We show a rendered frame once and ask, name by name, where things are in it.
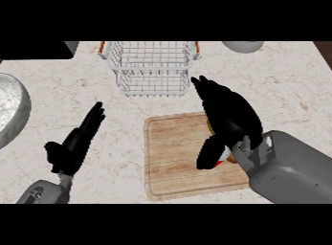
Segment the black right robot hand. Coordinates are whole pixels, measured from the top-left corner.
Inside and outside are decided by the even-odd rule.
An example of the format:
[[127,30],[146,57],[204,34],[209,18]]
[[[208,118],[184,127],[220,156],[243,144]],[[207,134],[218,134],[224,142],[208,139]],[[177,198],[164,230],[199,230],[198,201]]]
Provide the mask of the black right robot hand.
[[204,76],[190,78],[202,101],[202,107],[214,135],[205,140],[196,158],[198,169],[212,169],[224,148],[249,137],[249,149],[255,149],[263,141],[263,127],[254,109],[245,98],[226,86]]

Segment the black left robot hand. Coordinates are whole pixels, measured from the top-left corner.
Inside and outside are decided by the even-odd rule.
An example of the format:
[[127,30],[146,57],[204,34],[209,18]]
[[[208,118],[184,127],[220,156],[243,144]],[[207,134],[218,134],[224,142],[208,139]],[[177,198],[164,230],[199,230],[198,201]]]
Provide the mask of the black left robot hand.
[[86,114],[81,125],[72,129],[63,142],[44,144],[52,173],[72,176],[80,170],[90,142],[105,118],[102,102],[97,101]]

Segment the red and white can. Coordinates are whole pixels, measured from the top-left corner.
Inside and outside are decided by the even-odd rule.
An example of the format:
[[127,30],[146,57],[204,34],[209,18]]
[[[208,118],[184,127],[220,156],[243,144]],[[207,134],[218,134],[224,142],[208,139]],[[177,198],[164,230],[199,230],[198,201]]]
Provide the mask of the red and white can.
[[236,164],[237,161],[233,157],[233,153],[229,148],[224,148],[223,153],[215,161],[215,165],[218,166],[223,162],[229,162],[230,164]]

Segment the wooden cutting board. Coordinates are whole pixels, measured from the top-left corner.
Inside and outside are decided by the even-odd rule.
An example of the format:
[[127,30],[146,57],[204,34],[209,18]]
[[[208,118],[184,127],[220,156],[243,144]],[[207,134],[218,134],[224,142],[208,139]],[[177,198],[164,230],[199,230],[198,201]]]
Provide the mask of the wooden cutting board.
[[152,201],[245,189],[240,167],[221,162],[196,169],[196,157],[211,136],[204,112],[150,117],[145,120],[146,194]]

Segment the grey metal bowl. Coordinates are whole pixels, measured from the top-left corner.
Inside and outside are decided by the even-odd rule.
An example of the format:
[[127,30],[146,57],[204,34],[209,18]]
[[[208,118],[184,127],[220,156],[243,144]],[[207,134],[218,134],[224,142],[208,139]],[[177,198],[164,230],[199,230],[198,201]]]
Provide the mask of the grey metal bowl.
[[31,99],[19,80],[0,73],[0,149],[10,143],[25,127]]

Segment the pale grey round pot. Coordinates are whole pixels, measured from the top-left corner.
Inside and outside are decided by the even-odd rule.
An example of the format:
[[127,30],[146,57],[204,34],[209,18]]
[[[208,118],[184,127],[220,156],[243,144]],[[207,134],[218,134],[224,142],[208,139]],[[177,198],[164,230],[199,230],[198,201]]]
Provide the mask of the pale grey round pot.
[[251,54],[263,46],[263,41],[223,41],[221,44],[236,53]]

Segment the black appliance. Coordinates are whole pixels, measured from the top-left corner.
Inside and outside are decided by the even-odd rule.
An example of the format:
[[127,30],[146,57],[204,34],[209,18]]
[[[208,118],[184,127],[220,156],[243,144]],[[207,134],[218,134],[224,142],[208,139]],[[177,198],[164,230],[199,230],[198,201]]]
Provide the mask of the black appliance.
[[71,59],[78,41],[0,41],[0,59]]

